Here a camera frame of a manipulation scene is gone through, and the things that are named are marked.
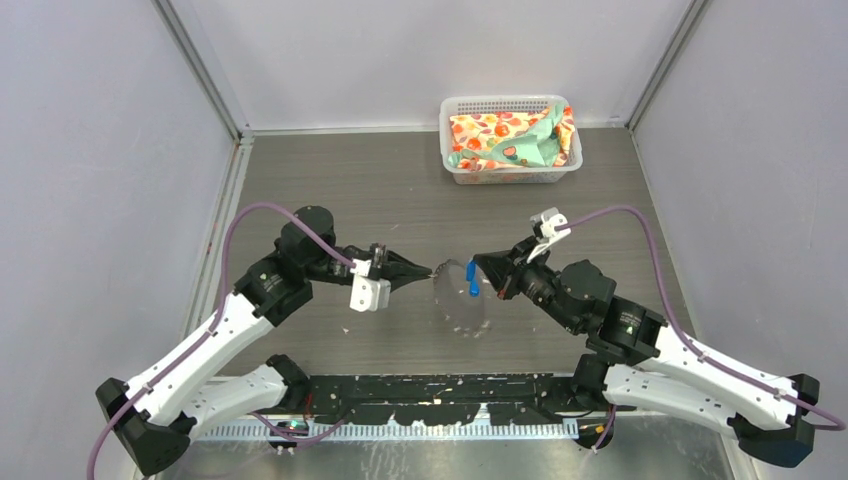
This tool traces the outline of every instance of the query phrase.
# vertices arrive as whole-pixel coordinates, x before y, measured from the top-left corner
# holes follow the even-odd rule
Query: blue object
[[[465,281],[471,283],[468,289],[468,294],[472,297],[480,295],[480,285],[477,285],[477,263],[474,260],[468,262],[465,266]]]

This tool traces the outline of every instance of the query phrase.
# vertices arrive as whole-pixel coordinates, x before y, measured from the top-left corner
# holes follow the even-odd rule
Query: fabric with fruit print
[[[548,129],[540,134],[540,121],[552,117],[557,119],[551,128],[550,121],[542,122]],[[453,134],[453,153],[450,163],[457,168],[472,171],[491,170],[498,168],[516,167],[561,167],[568,163],[571,152],[572,137],[575,132],[574,117],[570,106],[557,104],[545,108],[541,112],[497,112],[472,115],[455,115],[450,117],[451,133]],[[535,141],[524,136],[530,131],[538,139],[550,138],[551,144],[558,145],[552,153],[550,145],[538,148],[543,157],[528,155],[527,148],[535,148]]]

